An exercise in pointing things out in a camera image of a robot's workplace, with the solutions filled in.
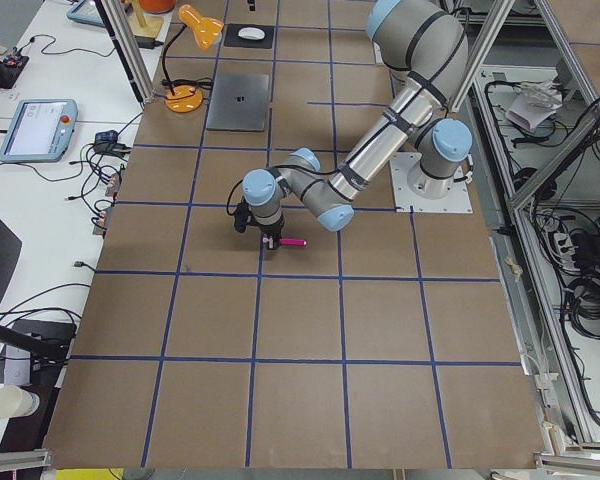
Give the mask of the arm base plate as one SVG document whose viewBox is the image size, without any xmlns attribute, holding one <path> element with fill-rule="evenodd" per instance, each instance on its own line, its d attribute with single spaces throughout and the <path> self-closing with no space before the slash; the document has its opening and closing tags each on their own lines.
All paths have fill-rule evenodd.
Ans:
<svg viewBox="0 0 600 480">
<path fill-rule="evenodd" d="M 394 67 L 393 48 L 390 45 L 373 44 L 376 64 L 384 64 L 389 68 Z"/>
<path fill-rule="evenodd" d="M 454 176 L 434 179 L 421 169 L 421 154 L 398 152 L 389 162 L 394 204 L 397 212 L 472 214 L 469 181 L 457 164 Z"/>
</svg>

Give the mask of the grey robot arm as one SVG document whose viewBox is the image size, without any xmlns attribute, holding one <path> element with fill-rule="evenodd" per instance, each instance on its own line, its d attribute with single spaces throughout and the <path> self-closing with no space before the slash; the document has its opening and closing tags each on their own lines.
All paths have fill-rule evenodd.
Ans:
<svg viewBox="0 0 600 480">
<path fill-rule="evenodd" d="M 468 58 L 463 26 L 429 1 L 378 1 L 366 24 L 396 85 L 396 96 L 346 159 L 324 172 L 307 148 L 282 163 L 248 172 L 242 200 L 232 211 L 234 228 L 260 230 L 266 248 L 279 247 L 284 227 L 281 202 L 295 195 L 328 231 L 342 230 L 353 218 L 352 204 L 393 154 L 410 144 L 421 154 L 415 169 L 422 185 L 414 191 L 442 197 L 473 143 L 461 121 L 441 116 L 460 86 Z"/>
</svg>

